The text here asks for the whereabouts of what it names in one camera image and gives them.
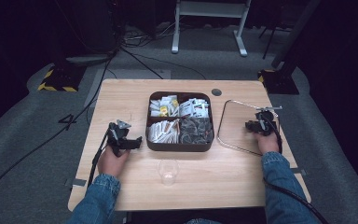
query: gray carpet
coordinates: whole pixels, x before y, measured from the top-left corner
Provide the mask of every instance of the gray carpet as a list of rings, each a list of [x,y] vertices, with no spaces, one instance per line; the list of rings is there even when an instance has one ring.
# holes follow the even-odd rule
[[[269,33],[258,39],[261,30],[245,29],[242,36],[249,55],[243,58],[237,50],[233,29],[186,30],[181,33],[178,54],[171,54],[170,35],[128,50],[196,69],[207,79],[256,80],[257,71],[271,67],[274,53],[287,34],[277,32],[266,60],[262,60]],[[169,71],[171,79],[203,79],[198,72],[183,66],[139,59],[151,68]],[[38,91],[37,86],[49,68],[50,64],[29,79],[30,94],[0,118],[0,174],[61,130],[64,124],[58,123],[60,119],[77,115],[84,108],[103,64],[87,69],[79,92]],[[123,51],[109,69],[145,70]],[[147,78],[143,72],[137,77]],[[283,106],[278,112],[282,128],[297,164],[305,171],[312,203],[330,223],[358,223],[358,176],[310,98],[306,77],[297,69],[293,78],[299,95],[269,95],[269,98],[273,105]],[[90,108],[68,131],[38,149],[0,181],[0,223],[64,223],[71,216],[67,209],[70,188],[65,183],[76,175],[92,113]],[[115,223],[122,223],[124,216],[125,213],[117,213]]]

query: clear plastic cup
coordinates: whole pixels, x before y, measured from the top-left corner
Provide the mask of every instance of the clear plastic cup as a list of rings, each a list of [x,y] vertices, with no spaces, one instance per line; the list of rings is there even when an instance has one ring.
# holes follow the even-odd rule
[[[179,173],[179,163],[176,160],[161,160],[158,163],[158,174],[161,176],[161,183],[170,186],[175,183]]]

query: hand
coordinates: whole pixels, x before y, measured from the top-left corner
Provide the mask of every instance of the hand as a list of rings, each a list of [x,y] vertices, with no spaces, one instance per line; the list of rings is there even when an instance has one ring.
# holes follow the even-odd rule
[[[258,142],[258,149],[260,149],[261,154],[266,154],[270,151],[279,152],[277,135],[275,133],[271,133],[268,136],[264,136],[260,133],[254,133],[255,139]]]
[[[119,157],[113,153],[110,146],[106,146],[105,151],[98,160],[98,171],[100,174],[112,175],[117,177],[123,170],[124,163],[130,156],[130,150],[125,150]]]

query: black plastic tray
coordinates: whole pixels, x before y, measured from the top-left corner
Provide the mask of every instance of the black plastic tray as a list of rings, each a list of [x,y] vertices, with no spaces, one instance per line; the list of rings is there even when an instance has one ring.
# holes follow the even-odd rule
[[[161,97],[168,96],[168,95],[177,95],[179,104],[187,101],[188,99],[192,99],[192,98],[203,99],[206,102],[208,102],[208,105],[209,105],[208,114],[209,114],[210,122],[212,124],[212,132],[213,132],[212,141],[207,143],[207,144],[168,144],[168,143],[153,143],[153,142],[150,142],[147,139],[148,128],[153,123],[157,123],[157,122],[160,122],[160,121],[163,121],[163,120],[173,121],[175,119],[179,119],[179,117],[151,117],[150,116],[150,114],[151,114],[150,107],[148,107],[147,121],[146,121],[146,131],[145,131],[147,146],[150,149],[155,150],[155,151],[204,152],[204,151],[209,150],[211,148],[212,142],[214,140],[212,105],[211,105],[211,100],[209,99],[209,97],[207,95],[205,95],[203,93],[199,93],[199,92],[156,91],[156,92],[154,92],[153,94],[150,95],[148,103],[150,104],[151,100],[159,100],[159,99],[161,99]]]

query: denim jacket sleeve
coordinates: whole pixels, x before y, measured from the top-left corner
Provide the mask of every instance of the denim jacket sleeve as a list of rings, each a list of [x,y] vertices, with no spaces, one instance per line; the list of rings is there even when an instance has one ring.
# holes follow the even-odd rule
[[[278,152],[268,152],[262,157],[264,178],[273,185],[289,189],[305,199],[305,194],[289,161]],[[267,223],[318,223],[312,212],[302,203],[266,186]]]
[[[118,179],[111,175],[98,175],[67,223],[112,223],[119,192]]]

